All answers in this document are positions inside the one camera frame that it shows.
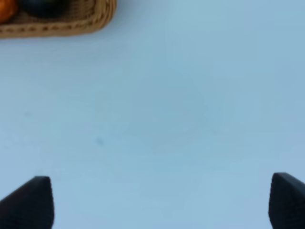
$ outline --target table surface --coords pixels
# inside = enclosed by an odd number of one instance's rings
[[[0,41],[0,196],[48,175],[54,229],[270,229],[272,174],[305,181],[305,1],[118,3]]]

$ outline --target wicker basket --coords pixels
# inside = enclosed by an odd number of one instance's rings
[[[37,19],[20,12],[0,25],[0,38],[72,36],[100,30],[113,17],[116,0],[71,0],[60,18]]]

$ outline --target white surface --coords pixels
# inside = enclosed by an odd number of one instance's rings
[[[303,0],[119,0],[103,31],[0,41],[0,196],[52,178],[54,229],[270,229],[305,180]]]

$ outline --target orange fruit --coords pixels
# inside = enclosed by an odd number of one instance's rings
[[[18,5],[16,0],[0,0],[0,23],[6,22],[16,15]]]

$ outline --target dark fruit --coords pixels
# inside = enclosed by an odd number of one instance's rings
[[[38,18],[58,17],[68,5],[68,0],[18,0],[18,2],[22,10]]]
[[[16,0],[0,0],[0,23],[6,22],[16,15],[18,6]]]

